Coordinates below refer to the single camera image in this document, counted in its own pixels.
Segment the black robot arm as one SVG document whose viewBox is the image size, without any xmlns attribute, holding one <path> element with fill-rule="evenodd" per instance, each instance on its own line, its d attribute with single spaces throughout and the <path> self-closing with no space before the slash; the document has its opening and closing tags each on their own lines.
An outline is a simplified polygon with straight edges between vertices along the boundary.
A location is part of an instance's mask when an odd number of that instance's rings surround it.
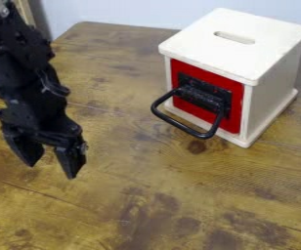
<svg viewBox="0 0 301 250">
<path fill-rule="evenodd" d="M 81 126 L 66 116 L 69 89 L 60 84 L 49 41 L 18 14 L 12 0 L 0 0 L 0 129 L 21 161 L 33 166 L 46 146 L 65 176 L 73 179 L 86 163 Z"/>
</svg>

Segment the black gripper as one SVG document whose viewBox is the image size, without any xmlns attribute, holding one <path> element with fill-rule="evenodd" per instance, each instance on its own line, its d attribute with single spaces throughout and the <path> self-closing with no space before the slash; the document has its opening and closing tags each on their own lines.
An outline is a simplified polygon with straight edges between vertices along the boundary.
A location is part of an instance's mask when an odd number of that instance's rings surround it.
<svg viewBox="0 0 301 250">
<path fill-rule="evenodd" d="M 2 137 L 12 152 L 32 167 L 42 145 L 52 146 L 68 179 L 74 179 L 86 163 L 81 126 L 68 117 L 69 89 L 57 84 L 0 86 Z"/>
</svg>

